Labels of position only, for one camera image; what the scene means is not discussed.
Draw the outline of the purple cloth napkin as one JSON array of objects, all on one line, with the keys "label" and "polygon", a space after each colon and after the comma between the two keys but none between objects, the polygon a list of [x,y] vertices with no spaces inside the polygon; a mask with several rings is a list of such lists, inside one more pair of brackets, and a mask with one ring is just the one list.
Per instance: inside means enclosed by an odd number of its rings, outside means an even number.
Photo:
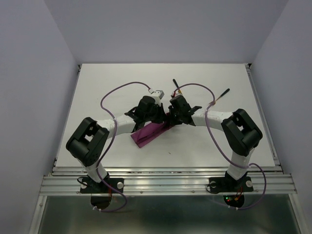
[{"label": "purple cloth napkin", "polygon": [[150,121],[150,123],[132,133],[131,138],[139,148],[142,148],[171,128],[172,127],[167,125],[167,121],[161,124],[152,123]]}]

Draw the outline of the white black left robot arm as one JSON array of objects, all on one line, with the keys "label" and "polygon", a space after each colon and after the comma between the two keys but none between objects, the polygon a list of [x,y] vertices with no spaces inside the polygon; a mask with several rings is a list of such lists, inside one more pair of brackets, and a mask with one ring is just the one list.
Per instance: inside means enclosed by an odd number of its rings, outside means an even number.
[{"label": "white black left robot arm", "polygon": [[123,179],[110,179],[101,164],[104,147],[108,139],[121,134],[130,134],[134,142],[143,146],[156,138],[167,127],[168,116],[164,112],[161,90],[143,96],[138,105],[125,114],[112,119],[95,121],[86,117],[66,143],[66,150],[76,158],[85,171],[86,177],[78,178],[82,194],[121,193],[118,185]]}]

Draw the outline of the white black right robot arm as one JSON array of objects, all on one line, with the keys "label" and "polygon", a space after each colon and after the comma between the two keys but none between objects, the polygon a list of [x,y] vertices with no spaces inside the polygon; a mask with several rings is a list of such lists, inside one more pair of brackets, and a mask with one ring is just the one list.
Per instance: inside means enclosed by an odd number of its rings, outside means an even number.
[{"label": "white black right robot arm", "polygon": [[[170,100],[169,120],[171,125],[187,124],[205,126],[221,155],[229,162],[223,177],[211,177],[207,187],[210,193],[235,192],[239,189],[253,191],[251,179],[247,176],[250,158],[259,145],[263,134],[248,113],[243,109],[234,112],[212,111],[210,104],[206,110],[200,106],[191,107],[185,97],[178,95]],[[231,158],[222,152],[211,129],[222,131],[232,150]]]}]

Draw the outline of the aluminium left side rail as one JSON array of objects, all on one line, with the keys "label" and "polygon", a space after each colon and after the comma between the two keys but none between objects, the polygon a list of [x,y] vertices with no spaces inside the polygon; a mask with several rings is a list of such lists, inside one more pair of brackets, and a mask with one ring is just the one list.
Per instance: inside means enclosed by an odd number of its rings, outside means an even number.
[{"label": "aluminium left side rail", "polygon": [[69,110],[70,110],[71,103],[73,100],[73,96],[74,96],[74,92],[76,89],[78,77],[80,74],[80,70],[81,70],[81,63],[78,63],[75,66],[73,78],[69,82],[68,88],[65,89],[66,92],[65,92],[65,96],[64,96],[64,99],[63,99],[63,102],[61,105],[60,120],[58,122],[55,139],[53,140],[53,143],[52,143],[52,154],[51,154],[51,159],[49,160],[48,172],[45,173],[46,175],[50,174],[53,171],[53,168],[55,166],[55,162],[57,160],[59,148],[60,148],[60,145],[62,142],[62,137],[64,134],[66,121],[68,119]]}]

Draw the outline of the aluminium rail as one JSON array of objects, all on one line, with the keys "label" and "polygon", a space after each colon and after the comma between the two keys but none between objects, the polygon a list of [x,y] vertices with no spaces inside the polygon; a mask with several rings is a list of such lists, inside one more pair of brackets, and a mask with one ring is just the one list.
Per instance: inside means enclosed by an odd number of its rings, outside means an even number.
[{"label": "aluminium rail", "polygon": [[60,120],[58,122],[55,139],[53,140],[53,143],[52,143],[52,154],[51,154],[51,159],[49,160],[48,172],[45,173],[46,175],[50,174],[53,171],[53,168],[55,166],[55,162],[57,160],[59,148],[60,148],[60,145],[62,142],[62,137],[64,134],[66,121],[68,119],[69,110],[70,110],[71,103],[73,100],[73,96],[74,96],[74,92],[76,89],[78,77],[80,74],[80,70],[81,70],[81,63],[78,63],[75,66],[73,78],[69,82],[68,88],[65,89],[66,92],[65,92],[65,96],[64,96],[64,99],[63,99],[63,102],[61,105]]},{"label": "aluminium rail", "polygon": [[256,103],[257,103],[257,107],[258,107],[260,116],[261,116],[261,120],[262,120],[262,123],[263,123],[263,126],[264,126],[266,137],[268,139],[270,150],[271,150],[271,153],[272,153],[272,156],[273,156],[274,164],[275,164],[275,167],[276,167],[275,173],[284,173],[283,168],[282,168],[281,163],[280,163],[280,160],[278,158],[276,149],[275,149],[275,145],[273,143],[272,135],[271,135],[271,132],[269,130],[269,126],[268,126],[268,123],[267,123],[267,120],[266,120],[266,117],[265,117],[265,114],[264,114],[264,111],[263,111],[263,108],[262,108],[262,105],[261,105],[261,101],[260,101],[258,92],[257,92],[256,87],[255,87],[255,83],[254,83],[254,80],[253,80],[253,77],[252,77],[252,71],[251,71],[251,65],[252,64],[251,63],[245,63],[244,65],[245,65],[246,72],[247,72],[247,75],[248,75],[248,78],[249,78],[249,82],[251,84],[251,88],[253,90],[253,94],[254,94],[254,97],[255,97],[255,100],[256,100]]}]

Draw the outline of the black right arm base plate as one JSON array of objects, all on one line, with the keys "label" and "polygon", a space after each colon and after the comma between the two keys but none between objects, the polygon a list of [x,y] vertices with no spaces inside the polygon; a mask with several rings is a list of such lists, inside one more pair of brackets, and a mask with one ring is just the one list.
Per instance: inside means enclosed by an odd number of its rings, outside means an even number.
[{"label": "black right arm base plate", "polygon": [[249,176],[234,180],[227,177],[211,177],[206,185],[206,191],[212,194],[218,193],[236,193],[236,192],[253,192],[253,183]]}]

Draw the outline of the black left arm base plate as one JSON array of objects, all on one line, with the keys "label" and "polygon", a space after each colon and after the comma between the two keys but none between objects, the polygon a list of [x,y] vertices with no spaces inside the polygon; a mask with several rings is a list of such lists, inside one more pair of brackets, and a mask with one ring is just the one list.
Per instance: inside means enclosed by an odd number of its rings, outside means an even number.
[{"label": "black left arm base plate", "polygon": [[[81,176],[77,181],[80,184],[81,194],[107,194],[109,192],[109,188],[103,182],[96,183],[88,176]],[[123,178],[109,178],[105,181],[114,189],[123,192]]]}]

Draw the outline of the aluminium right side rail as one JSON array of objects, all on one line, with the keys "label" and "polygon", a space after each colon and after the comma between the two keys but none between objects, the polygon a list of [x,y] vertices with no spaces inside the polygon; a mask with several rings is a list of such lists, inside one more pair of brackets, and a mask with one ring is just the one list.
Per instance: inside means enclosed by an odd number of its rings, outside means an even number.
[{"label": "aluminium right side rail", "polygon": [[276,149],[275,149],[275,145],[273,143],[272,135],[271,135],[271,132],[269,130],[269,126],[268,126],[268,123],[267,123],[267,120],[266,120],[266,117],[265,117],[265,114],[264,114],[264,111],[263,111],[263,108],[262,108],[262,105],[261,105],[261,101],[260,101],[258,92],[257,92],[256,87],[255,87],[255,83],[254,83],[254,80],[253,80],[253,77],[252,77],[252,71],[251,71],[251,65],[252,64],[251,63],[245,63],[244,65],[245,65],[246,72],[247,72],[247,75],[248,75],[248,78],[249,78],[249,82],[251,84],[251,88],[253,90],[253,94],[254,94],[254,97],[255,97],[255,100],[256,100],[256,103],[257,103],[257,107],[258,107],[260,116],[261,116],[261,120],[262,120],[262,123],[263,123],[263,126],[264,126],[266,137],[268,139],[270,150],[271,150],[271,153],[272,153],[272,156],[273,156],[274,164],[275,164],[275,167],[276,167],[275,173],[284,173],[283,168],[282,168],[281,163],[280,163],[280,160],[278,158]]}]

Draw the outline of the aluminium front rail frame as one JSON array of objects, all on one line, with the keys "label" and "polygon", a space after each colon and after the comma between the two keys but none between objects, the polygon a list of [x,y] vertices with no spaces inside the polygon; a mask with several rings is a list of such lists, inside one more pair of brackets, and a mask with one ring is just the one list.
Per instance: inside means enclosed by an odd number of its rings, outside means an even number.
[{"label": "aluminium front rail frame", "polygon": [[[123,193],[136,195],[207,195],[205,189],[211,177],[225,174],[224,167],[175,167],[140,168],[111,167],[106,169],[110,177],[124,179]],[[259,195],[265,189],[266,194],[296,194],[293,178],[283,173],[280,166],[266,167],[262,174],[251,167],[248,175],[252,179],[253,194]],[[86,173],[80,167],[55,167],[41,183],[40,195],[61,196],[80,195],[77,178]]]}]

